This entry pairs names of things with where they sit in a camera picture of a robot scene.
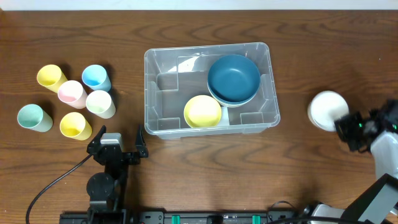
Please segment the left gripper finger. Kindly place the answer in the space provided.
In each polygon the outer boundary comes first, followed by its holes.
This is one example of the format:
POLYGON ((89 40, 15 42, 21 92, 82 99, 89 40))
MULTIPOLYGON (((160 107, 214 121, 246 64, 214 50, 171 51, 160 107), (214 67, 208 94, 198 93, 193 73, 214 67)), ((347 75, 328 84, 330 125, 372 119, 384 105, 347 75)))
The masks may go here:
POLYGON ((139 125, 137 129, 135 147, 139 157, 149 157, 149 151, 144 140, 141 125, 139 125))
POLYGON ((88 154, 97 154, 101 150, 101 137, 106 132, 106 126, 102 125, 97 135, 87 145, 88 154))

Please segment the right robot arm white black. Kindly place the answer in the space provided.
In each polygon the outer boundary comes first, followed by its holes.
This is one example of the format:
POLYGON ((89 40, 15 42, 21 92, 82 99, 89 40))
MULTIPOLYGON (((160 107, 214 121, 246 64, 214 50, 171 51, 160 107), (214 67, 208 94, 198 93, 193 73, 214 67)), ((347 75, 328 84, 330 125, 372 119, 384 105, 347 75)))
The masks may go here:
POLYGON ((309 222, 386 223, 389 213, 397 214, 397 100, 387 100, 365 119, 359 112, 345 115, 335 127, 350 151, 371 153, 377 181, 346 209, 323 203, 308 207, 309 222))

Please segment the white small bowl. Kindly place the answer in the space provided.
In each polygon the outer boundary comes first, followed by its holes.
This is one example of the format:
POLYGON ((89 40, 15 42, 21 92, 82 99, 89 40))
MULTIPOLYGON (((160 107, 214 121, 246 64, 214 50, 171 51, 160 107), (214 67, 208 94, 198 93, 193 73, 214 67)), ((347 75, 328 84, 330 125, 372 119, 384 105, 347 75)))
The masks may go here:
POLYGON ((328 132, 335 132, 335 121, 349 114, 346 100, 335 91, 322 91, 310 102, 307 108, 311 123, 328 132))

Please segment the dark blue bowl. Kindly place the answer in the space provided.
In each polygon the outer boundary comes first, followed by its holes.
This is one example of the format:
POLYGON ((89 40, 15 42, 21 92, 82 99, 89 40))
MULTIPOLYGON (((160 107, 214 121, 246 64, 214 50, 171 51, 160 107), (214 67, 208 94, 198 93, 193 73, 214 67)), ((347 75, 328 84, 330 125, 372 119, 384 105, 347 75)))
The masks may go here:
POLYGON ((257 65, 242 55, 225 55, 220 57, 208 71, 207 83, 222 99, 231 102, 244 101, 250 97, 239 95, 241 85, 259 86, 261 73, 257 65))
POLYGON ((231 101, 226 101, 222 98, 220 98, 211 88, 209 83, 207 83, 208 90, 210 92, 210 95, 217 101, 219 102, 222 106, 227 106, 227 107, 239 107, 242 106, 248 102, 250 102, 256 95, 258 89, 260 89, 261 84, 259 86, 252 87, 250 85, 241 85, 239 88, 242 88, 242 90, 239 90, 239 95, 246 95, 248 92, 250 94, 250 97, 245 99, 244 101, 237 101, 237 102, 231 102, 231 101))

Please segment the light blue cup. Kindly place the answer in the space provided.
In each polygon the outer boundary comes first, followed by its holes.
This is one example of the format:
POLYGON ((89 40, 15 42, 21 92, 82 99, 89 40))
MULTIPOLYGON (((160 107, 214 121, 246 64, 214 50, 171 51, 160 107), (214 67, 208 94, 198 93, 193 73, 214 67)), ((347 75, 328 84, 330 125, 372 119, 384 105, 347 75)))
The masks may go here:
POLYGON ((92 90, 110 91, 112 88, 108 73, 101 65, 86 67, 81 75, 82 81, 92 90))

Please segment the yellow small bowl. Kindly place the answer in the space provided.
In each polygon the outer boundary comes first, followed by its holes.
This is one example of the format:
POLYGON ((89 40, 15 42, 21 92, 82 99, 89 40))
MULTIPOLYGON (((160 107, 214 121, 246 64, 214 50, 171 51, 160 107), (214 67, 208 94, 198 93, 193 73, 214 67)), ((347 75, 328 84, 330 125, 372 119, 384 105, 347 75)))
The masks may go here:
POLYGON ((191 128, 207 128, 217 126, 221 120, 221 106, 207 95, 191 98, 185 105, 183 115, 191 128))

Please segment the white cup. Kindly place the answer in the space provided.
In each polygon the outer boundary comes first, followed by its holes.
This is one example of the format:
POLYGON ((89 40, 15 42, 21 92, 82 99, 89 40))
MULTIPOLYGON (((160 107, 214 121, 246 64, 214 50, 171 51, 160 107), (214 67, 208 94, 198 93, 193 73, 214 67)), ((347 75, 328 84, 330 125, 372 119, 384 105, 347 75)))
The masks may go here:
POLYGON ((116 107, 110 94, 103 90, 91 92, 86 99, 86 108, 93 114, 103 119, 112 118, 116 107))

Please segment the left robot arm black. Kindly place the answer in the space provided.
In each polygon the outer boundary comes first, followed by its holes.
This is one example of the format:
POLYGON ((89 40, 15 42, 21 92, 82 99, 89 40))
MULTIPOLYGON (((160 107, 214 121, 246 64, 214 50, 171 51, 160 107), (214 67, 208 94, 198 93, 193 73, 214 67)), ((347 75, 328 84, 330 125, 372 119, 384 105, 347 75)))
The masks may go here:
POLYGON ((120 133, 107 133, 102 126, 87 146, 87 153, 104 166, 104 171, 93 175, 86 191, 90 196, 90 209, 94 211, 116 211, 121 208, 128 177, 129 166, 138 165, 149 156, 142 128, 137 129, 134 152, 123 151, 120 133))

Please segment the beige large bowl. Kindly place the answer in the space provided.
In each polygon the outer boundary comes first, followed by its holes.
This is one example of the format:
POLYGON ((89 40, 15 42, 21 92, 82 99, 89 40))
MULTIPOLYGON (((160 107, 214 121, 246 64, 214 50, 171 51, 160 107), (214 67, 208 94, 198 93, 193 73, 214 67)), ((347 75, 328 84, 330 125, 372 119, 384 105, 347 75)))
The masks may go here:
POLYGON ((240 107, 240 106, 242 106, 242 105, 245 105, 246 103, 250 102, 250 101, 256 96, 256 94, 254 94, 254 95, 252 95, 252 97, 250 97, 250 98, 247 99, 247 100, 244 100, 244 101, 242 101, 242 102, 232 103, 232 102, 228 102, 228 101, 222 100, 221 98, 217 97, 217 96, 212 92, 212 90, 211 90, 210 88, 209 88, 208 90, 209 90, 209 92, 210 92, 210 95, 211 95, 220 105, 226 106, 226 107, 230 107, 230 108, 237 108, 237 107, 240 107))

